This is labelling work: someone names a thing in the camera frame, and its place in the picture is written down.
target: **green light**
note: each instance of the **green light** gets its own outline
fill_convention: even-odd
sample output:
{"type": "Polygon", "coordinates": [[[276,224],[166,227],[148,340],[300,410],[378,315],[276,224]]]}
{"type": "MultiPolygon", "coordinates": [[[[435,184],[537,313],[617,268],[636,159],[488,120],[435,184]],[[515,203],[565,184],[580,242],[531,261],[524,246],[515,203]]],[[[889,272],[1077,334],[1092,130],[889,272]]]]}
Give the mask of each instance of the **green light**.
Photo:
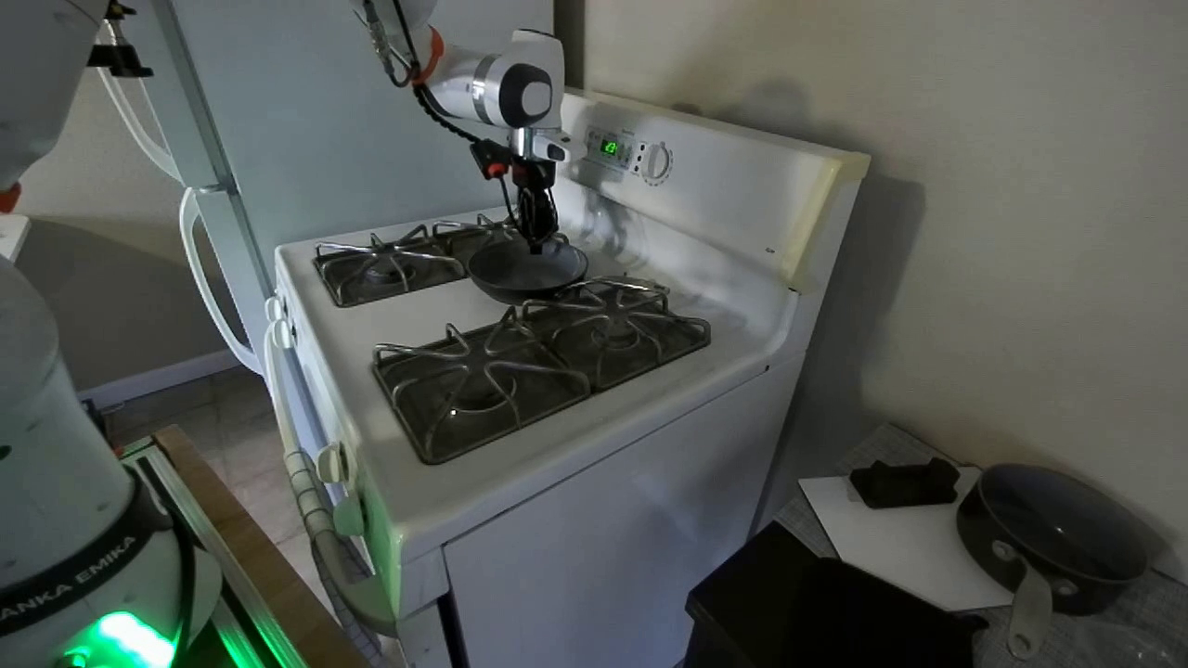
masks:
{"type": "Polygon", "coordinates": [[[71,668],[166,668],[175,642],[159,638],[156,626],[133,611],[107,611],[65,649],[71,668]]]}

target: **oven handle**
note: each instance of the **oven handle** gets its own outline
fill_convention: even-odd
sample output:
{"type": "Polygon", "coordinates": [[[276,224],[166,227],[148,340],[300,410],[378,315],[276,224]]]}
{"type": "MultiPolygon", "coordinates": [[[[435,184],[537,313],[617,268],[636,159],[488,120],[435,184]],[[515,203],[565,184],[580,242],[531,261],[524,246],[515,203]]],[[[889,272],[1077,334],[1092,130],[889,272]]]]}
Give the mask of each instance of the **oven handle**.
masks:
{"type": "Polygon", "coordinates": [[[269,331],[265,331],[265,381],[269,381],[269,397],[273,397],[273,410],[276,410],[286,472],[294,479],[300,523],[310,532],[310,540],[317,549],[317,560],[322,565],[322,580],[335,591],[335,596],[344,600],[344,607],[362,623],[369,623],[369,626],[375,626],[383,633],[396,633],[396,615],[395,615],[395,603],[383,594],[383,580],[378,576],[362,576],[362,568],[344,556],[344,544],[339,540],[335,523],[330,523],[330,492],[317,479],[314,461],[297,445],[294,408],[291,408],[286,378],[281,378],[286,373],[281,371],[286,366],[281,325],[286,323],[273,318],[269,331]]]}

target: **black object on floor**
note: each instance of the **black object on floor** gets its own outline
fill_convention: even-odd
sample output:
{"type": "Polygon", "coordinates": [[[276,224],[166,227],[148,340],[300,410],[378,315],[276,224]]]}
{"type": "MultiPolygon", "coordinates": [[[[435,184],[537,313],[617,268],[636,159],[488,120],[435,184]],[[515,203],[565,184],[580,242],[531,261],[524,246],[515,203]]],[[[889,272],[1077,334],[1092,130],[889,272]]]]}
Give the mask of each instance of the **black object on floor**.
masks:
{"type": "Polygon", "coordinates": [[[812,556],[780,523],[701,580],[686,611],[686,668],[969,668],[984,626],[812,556]]]}

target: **wall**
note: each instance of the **wall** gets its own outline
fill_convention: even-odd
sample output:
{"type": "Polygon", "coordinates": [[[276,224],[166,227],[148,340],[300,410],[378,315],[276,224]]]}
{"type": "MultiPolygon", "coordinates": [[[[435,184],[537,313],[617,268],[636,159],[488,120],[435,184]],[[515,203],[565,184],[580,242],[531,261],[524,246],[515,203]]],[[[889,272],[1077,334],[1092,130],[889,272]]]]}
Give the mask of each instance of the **wall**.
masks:
{"type": "Polygon", "coordinates": [[[139,151],[92,74],[23,184],[23,272],[61,318],[78,388],[224,349],[182,262],[179,184],[139,151]]]}
{"type": "Polygon", "coordinates": [[[1049,461],[1188,556],[1188,3],[597,0],[588,88],[878,154],[792,423],[1049,461]]]}

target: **floor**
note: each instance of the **floor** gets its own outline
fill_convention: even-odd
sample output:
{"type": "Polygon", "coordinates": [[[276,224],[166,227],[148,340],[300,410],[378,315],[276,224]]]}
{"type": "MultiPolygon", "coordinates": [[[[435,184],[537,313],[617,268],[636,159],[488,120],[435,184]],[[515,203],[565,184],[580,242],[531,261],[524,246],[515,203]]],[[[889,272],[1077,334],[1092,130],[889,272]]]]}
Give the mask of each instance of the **floor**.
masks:
{"type": "Polygon", "coordinates": [[[234,488],[265,533],[281,549],[310,591],[330,607],[317,576],[304,526],[297,521],[291,476],[281,472],[281,445],[269,388],[249,371],[212,373],[190,387],[148,392],[130,404],[104,408],[111,440],[133,440],[166,423],[179,423],[216,476],[234,488]]]}

